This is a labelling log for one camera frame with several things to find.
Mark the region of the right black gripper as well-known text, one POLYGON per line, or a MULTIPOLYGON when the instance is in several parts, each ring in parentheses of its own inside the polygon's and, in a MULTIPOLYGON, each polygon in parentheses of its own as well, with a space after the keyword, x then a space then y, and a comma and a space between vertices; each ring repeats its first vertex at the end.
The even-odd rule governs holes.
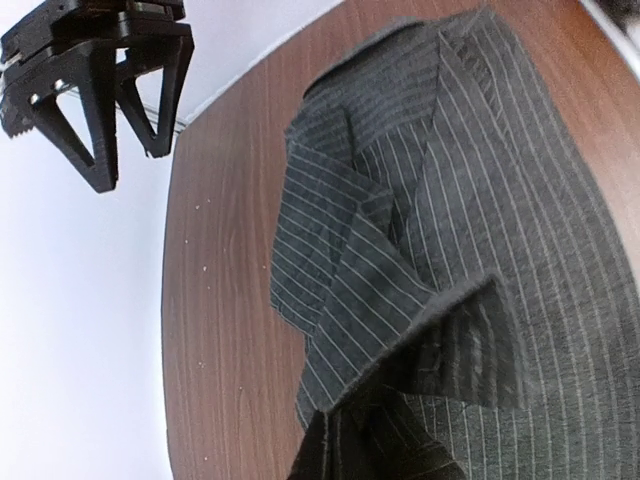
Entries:
POLYGON ((145 152, 161 158, 171 151, 195 48, 191 26, 179 23, 185 17, 182 1, 41 3, 1 37, 1 61, 17 59, 2 76, 4 132, 13 139, 39 131, 96 192, 114 190, 115 94, 145 152), (133 20, 153 22, 135 22, 136 31, 133 20), (122 39, 124 59, 116 65, 115 43, 94 38, 122 39), (155 72, 162 81, 151 120, 138 79, 155 72))

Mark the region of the black pinstriped shirt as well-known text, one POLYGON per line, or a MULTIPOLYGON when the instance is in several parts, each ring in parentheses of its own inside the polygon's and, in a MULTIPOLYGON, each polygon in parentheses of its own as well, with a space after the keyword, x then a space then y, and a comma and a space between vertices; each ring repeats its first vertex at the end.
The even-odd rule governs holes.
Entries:
POLYGON ((383 30, 304 95, 271 302, 302 332, 293 479, 635 479, 639 296, 519 38, 383 30))

